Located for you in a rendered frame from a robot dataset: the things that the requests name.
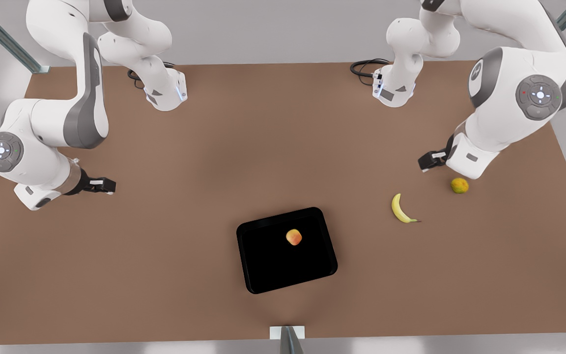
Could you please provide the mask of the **yellow banana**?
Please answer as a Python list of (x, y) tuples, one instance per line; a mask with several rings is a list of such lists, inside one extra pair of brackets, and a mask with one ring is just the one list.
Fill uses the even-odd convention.
[(412, 219), (412, 218), (410, 218), (409, 216), (406, 215), (406, 213), (401, 209), (400, 199), (401, 199), (401, 194), (398, 193), (393, 197), (392, 202), (391, 202), (391, 208), (392, 208), (393, 214), (396, 216), (396, 218), (399, 219), (400, 222), (403, 222), (403, 223), (421, 222), (418, 219)]

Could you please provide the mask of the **black storage box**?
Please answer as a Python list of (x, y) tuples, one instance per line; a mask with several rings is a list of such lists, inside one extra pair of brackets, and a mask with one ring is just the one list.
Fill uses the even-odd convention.
[[(292, 246), (285, 235), (297, 229)], [(245, 222), (236, 229), (247, 290), (262, 294), (334, 275), (339, 267), (332, 240), (317, 207)]]

